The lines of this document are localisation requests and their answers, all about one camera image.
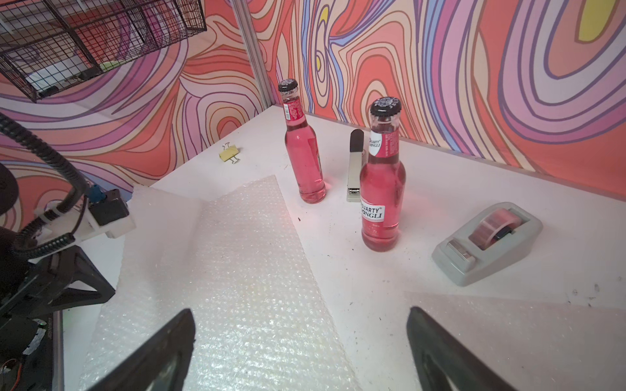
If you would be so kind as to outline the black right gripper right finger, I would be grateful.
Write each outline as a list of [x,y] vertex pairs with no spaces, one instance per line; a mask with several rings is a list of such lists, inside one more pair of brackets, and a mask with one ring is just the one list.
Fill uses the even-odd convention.
[[414,306],[406,325],[423,390],[512,390],[424,309]]

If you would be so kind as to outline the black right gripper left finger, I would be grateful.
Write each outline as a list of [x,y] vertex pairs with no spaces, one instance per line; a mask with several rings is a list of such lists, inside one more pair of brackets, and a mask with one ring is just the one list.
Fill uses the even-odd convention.
[[181,390],[190,367],[195,335],[192,311],[184,309],[91,389]]

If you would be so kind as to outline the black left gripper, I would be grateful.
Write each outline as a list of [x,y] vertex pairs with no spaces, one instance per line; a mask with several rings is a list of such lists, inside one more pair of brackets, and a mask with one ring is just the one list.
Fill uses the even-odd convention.
[[83,249],[72,246],[28,263],[17,288],[1,296],[1,360],[19,358],[47,316],[79,306],[104,304],[115,288]]

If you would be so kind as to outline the clear bubble wrap sheet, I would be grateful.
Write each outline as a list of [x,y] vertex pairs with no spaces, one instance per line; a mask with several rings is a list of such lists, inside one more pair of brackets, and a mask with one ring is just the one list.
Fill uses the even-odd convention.
[[357,390],[275,177],[207,202],[138,187],[115,295],[80,389],[179,311],[196,324],[187,390]]

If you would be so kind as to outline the pink bottle with label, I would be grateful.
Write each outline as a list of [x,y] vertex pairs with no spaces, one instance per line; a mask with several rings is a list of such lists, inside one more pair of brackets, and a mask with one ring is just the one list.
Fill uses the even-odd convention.
[[377,252],[392,249],[399,239],[406,170],[399,159],[401,102],[383,97],[370,107],[368,160],[360,172],[362,238]]

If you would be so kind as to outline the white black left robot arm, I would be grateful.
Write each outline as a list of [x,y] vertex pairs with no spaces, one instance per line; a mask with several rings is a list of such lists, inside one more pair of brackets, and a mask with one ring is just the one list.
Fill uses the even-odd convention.
[[6,115],[1,133],[69,185],[58,205],[25,226],[13,225],[21,187],[1,167],[1,388],[62,390],[63,312],[103,304],[115,293],[78,243],[100,229],[91,211],[116,195],[89,184],[58,151]]

